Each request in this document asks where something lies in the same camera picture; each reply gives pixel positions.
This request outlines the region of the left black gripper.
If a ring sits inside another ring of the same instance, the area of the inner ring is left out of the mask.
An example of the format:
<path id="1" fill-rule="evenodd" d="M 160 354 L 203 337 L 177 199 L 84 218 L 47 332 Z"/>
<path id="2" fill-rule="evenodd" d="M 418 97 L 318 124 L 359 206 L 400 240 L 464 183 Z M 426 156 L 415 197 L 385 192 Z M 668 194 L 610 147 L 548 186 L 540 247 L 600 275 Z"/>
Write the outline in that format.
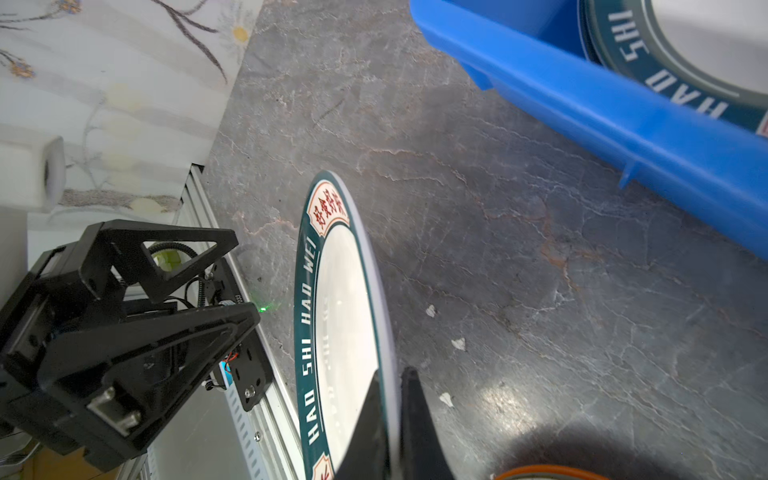
<path id="1" fill-rule="evenodd" d="M 172 297 L 237 245 L 229 229 L 112 220 L 42 254 L 1 312 L 2 419 L 101 471 L 144 453 L 258 324 L 251 303 Z"/>

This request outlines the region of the green rim white plate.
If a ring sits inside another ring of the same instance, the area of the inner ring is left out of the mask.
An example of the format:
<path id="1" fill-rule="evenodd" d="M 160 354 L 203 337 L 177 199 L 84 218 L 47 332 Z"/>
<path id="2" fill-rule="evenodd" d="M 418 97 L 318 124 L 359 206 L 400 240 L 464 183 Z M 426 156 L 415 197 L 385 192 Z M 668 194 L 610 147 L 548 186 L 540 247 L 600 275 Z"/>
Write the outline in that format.
<path id="1" fill-rule="evenodd" d="M 764 1 L 584 1 L 600 63 L 672 103 L 767 134 Z"/>

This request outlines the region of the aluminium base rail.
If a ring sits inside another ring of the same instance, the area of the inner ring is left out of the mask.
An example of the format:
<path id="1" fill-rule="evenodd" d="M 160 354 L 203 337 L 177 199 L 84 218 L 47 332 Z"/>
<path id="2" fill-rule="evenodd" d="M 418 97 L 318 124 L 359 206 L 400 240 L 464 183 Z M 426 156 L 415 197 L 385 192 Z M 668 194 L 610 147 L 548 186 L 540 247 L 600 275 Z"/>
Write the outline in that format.
<path id="1" fill-rule="evenodd" d="M 256 326 L 121 479 L 301 479 L 295 415 Z"/>

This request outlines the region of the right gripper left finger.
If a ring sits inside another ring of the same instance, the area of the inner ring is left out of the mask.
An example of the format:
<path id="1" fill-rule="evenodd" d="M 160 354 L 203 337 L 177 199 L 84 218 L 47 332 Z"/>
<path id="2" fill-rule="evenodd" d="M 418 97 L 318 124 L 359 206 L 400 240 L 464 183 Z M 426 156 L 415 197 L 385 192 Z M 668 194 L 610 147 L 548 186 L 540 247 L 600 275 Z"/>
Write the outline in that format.
<path id="1" fill-rule="evenodd" d="M 379 372 L 371 379 L 338 480 L 384 480 L 389 472 L 389 443 L 382 413 Z"/>

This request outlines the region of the teal patterned small plate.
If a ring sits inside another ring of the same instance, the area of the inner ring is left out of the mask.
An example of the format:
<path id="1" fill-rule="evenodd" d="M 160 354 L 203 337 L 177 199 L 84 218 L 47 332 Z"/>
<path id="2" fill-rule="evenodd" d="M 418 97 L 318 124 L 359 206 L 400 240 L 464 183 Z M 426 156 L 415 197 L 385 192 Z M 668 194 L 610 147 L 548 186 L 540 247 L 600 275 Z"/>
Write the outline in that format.
<path id="1" fill-rule="evenodd" d="M 516 467 L 494 480 L 608 480 L 587 470 L 562 465 L 536 464 Z"/>

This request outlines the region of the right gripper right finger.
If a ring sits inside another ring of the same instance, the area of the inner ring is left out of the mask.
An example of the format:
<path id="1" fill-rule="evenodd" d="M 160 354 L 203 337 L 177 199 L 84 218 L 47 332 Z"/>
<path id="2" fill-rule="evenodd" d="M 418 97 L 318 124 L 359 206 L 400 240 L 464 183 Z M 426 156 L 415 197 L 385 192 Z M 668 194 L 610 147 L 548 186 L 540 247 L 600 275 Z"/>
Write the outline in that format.
<path id="1" fill-rule="evenodd" d="M 402 379 L 401 468 L 408 480 L 453 480 L 440 446 L 417 370 L 406 367 Z"/>

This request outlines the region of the blue plastic bin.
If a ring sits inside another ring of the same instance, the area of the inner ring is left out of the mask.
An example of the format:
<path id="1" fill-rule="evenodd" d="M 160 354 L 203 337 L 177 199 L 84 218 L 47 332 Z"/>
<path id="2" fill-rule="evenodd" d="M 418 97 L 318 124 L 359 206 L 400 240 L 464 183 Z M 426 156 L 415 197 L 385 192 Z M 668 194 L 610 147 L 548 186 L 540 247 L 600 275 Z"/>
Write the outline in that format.
<path id="1" fill-rule="evenodd" d="M 767 143 L 590 62 L 573 1 L 414 1 L 427 42 L 475 84 L 608 161 L 759 257 Z"/>

